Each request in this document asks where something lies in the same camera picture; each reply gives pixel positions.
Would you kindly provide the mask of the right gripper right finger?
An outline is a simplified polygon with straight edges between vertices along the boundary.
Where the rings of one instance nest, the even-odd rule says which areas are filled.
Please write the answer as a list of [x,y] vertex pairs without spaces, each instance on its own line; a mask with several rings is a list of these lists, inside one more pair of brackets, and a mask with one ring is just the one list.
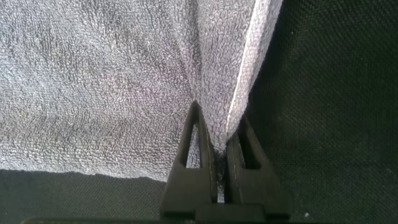
[[248,118],[244,116],[226,148],[225,202],[258,205],[266,218],[289,218],[289,203]]

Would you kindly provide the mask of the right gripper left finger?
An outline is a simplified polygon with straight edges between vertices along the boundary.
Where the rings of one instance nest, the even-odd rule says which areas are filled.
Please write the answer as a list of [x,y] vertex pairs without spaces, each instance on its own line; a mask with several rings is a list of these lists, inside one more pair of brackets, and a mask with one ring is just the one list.
[[[194,125],[198,125],[200,167],[187,167]],[[188,111],[178,152],[167,180],[160,218],[194,218],[195,210],[216,203],[218,198],[215,152],[199,104],[194,101]]]

